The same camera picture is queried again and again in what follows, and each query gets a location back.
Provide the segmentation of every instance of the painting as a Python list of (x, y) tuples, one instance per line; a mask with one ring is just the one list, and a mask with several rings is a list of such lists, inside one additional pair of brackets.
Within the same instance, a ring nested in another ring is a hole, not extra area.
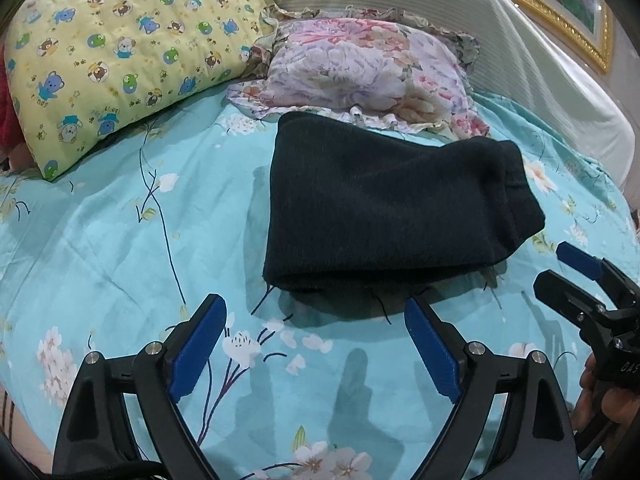
[(604, 0), (512, 1), (592, 68), (609, 71), (614, 19)]

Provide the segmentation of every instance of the metal screw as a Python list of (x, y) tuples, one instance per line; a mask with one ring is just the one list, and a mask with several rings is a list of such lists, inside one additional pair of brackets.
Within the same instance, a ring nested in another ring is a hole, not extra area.
[(471, 343), (469, 343), (468, 348), (473, 355), (482, 355), (486, 351), (485, 346), (478, 341), (472, 341)]
[(162, 343), (159, 341), (153, 341), (145, 346), (145, 352), (149, 355), (157, 355), (162, 351)]
[(531, 358), (540, 365), (546, 362), (546, 355), (544, 355), (540, 350), (534, 350), (531, 352)]
[(87, 363), (88, 365), (93, 365), (98, 362), (98, 359), (100, 359), (100, 354), (98, 354), (98, 352), (89, 352), (85, 356), (84, 362)]

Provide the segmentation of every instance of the folded black garment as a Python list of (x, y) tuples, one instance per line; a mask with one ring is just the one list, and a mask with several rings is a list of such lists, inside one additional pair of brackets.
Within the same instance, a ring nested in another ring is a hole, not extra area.
[(441, 147), (300, 112), (278, 122), (263, 277), (283, 290), (428, 284), (503, 261), (545, 216), (511, 141)]

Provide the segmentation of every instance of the gold picture frame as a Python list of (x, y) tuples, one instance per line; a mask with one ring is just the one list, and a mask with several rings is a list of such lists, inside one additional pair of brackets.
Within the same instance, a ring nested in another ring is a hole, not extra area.
[(580, 30), (580, 25), (568, 18), (565, 13), (554, 8), (544, 0), (511, 0), (524, 11), (528, 11), (532, 18), (549, 28), (553, 34), (558, 32), (561, 39), (576, 54), (602, 73), (607, 73), (611, 65), (613, 54), (613, 13), (604, 1), (598, 5), (601, 16), (595, 38)]

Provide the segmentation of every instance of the ornate gold frame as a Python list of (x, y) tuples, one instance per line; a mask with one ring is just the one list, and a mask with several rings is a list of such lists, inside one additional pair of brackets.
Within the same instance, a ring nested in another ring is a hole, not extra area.
[(543, 0), (513, 0), (553, 30), (557, 30), (578, 54), (584, 54), (592, 65), (604, 73), (609, 71), (613, 55), (613, 13), (609, 6), (603, 5), (604, 17), (600, 31), (601, 44), (593, 44), (580, 30), (575, 28), (564, 16)]

